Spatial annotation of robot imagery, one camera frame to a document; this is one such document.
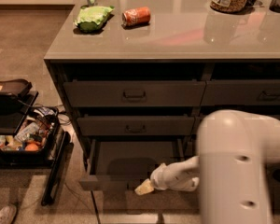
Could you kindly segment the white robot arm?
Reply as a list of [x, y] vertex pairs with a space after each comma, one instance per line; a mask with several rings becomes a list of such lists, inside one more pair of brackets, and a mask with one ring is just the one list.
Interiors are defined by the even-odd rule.
[[207, 115], [197, 155], [161, 164], [135, 189], [200, 192], [202, 224], [273, 224], [265, 165], [280, 162], [280, 120], [236, 110]]

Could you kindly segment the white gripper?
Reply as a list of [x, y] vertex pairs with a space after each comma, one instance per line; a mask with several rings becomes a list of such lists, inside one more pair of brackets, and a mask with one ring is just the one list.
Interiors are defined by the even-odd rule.
[[162, 163], [134, 191], [137, 195], [145, 195], [151, 193], [154, 188], [158, 190], [172, 189], [176, 182], [175, 172], [170, 169], [169, 165]]

